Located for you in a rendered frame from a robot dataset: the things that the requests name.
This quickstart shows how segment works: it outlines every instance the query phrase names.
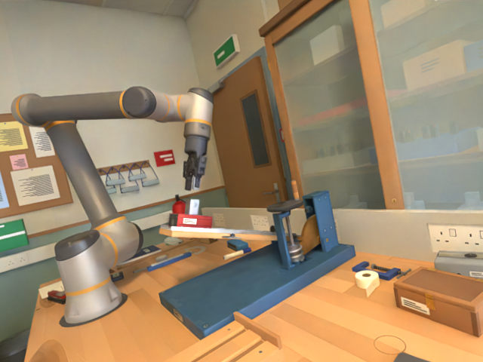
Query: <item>box lid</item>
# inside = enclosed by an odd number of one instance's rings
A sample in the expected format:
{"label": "box lid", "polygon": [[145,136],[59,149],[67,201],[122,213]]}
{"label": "box lid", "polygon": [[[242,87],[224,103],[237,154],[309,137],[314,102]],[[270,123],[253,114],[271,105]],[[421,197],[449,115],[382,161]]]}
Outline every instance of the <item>box lid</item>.
{"label": "box lid", "polygon": [[463,275],[420,267],[394,283],[394,288],[476,311],[483,305],[483,282]]}

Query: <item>cabinet door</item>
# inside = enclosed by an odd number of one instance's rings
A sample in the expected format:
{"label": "cabinet door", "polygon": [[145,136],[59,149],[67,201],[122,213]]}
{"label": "cabinet door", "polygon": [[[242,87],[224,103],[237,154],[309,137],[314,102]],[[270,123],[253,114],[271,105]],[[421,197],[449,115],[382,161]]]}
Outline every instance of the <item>cabinet door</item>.
{"label": "cabinet door", "polygon": [[336,208],[385,208],[349,0],[276,42],[275,55],[303,193],[328,190]]}
{"label": "cabinet door", "polygon": [[483,209],[483,1],[368,1],[405,207]]}

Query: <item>green sign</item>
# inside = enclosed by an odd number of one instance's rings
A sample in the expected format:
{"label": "green sign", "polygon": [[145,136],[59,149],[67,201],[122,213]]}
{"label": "green sign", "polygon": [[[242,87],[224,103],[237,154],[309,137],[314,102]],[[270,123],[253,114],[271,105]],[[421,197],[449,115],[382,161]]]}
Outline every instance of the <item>green sign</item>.
{"label": "green sign", "polygon": [[227,64],[239,52],[240,45],[238,44],[238,37],[236,34],[233,34],[213,53],[214,63],[217,65],[217,69]]}
{"label": "green sign", "polygon": [[29,244],[23,220],[0,224],[0,252]]}

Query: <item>green wall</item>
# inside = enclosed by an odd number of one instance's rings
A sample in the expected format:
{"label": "green wall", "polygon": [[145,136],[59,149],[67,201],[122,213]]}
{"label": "green wall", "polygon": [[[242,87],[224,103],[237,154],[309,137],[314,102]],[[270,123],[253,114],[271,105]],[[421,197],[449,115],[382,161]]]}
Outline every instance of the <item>green wall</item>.
{"label": "green wall", "polygon": [[[200,200],[200,210],[203,207],[228,207],[225,189],[219,189],[194,198]],[[162,204],[144,210],[126,214],[128,220],[164,213],[172,208],[173,203]],[[8,252],[0,253],[0,257],[19,253],[34,247],[57,243],[68,236],[90,229],[89,224],[39,236],[29,240],[28,247],[20,247]],[[144,246],[157,245],[164,241],[165,236],[158,233],[158,228],[143,231]],[[59,278],[59,270],[55,259],[44,260],[0,274],[0,341],[22,330],[30,328],[35,303],[37,301],[38,286]]]}

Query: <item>wooden table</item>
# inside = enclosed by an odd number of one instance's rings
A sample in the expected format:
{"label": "wooden table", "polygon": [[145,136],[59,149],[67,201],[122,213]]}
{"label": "wooden table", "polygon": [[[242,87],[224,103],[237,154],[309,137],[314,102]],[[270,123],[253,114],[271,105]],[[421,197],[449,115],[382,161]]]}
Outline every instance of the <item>wooden table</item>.
{"label": "wooden table", "polygon": [[[250,241],[254,250],[267,244]],[[225,241],[204,244],[197,240],[166,254],[173,256],[199,246],[206,247],[206,251],[152,272],[132,274],[150,264],[155,256],[122,269],[125,279],[116,285],[129,299],[99,321],[62,328],[59,320],[63,306],[45,308],[38,300],[25,361],[49,339],[62,344],[70,362],[161,362],[195,344],[197,338],[161,306],[158,293],[226,263],[222,255],[232,251]],[[355,285],[351,270],[362,261],[403,270],[433,267],[429,262],[357,253],[356,258],[255,318],[281,337],[285,361],[392,362],[404,346],[407,353],[432,362],[483,361],[483,337],[396,308],[394,280],[380,281],[367,298],[365,291]],[[209,307],[203,301],[200,306]],[[374,343],[380,336],[393,337]]]}

